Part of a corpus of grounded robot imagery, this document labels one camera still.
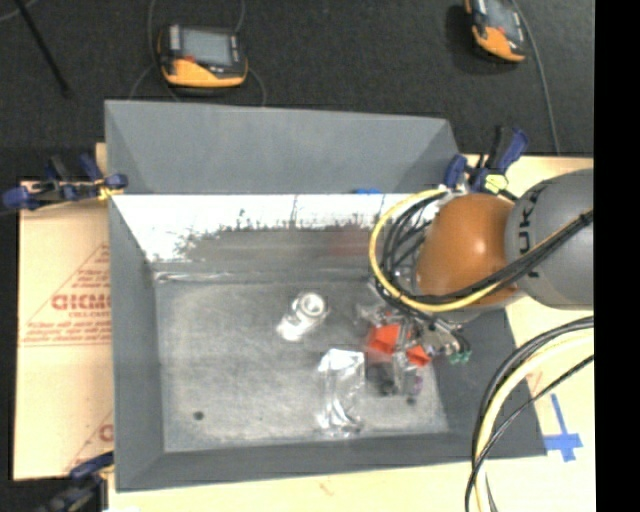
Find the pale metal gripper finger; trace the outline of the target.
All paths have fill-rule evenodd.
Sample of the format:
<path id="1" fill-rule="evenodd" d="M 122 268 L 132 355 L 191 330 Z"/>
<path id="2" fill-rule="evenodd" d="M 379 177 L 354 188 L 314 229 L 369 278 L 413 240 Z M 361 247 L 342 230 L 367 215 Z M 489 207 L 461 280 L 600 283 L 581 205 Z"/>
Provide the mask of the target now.
<path id="1" fill-rule="evenodd" d="M 393 355 L 394 383 L 402 395 L 419 394 L 419 369 L 413 365 L 404 352 Z"/>
<path id="2" fill-rule="evenodd" d="M 389 305 L 358 304 L 356 318 L 368 325 L 383 326 L 401 323 L 405 315 Z"/>

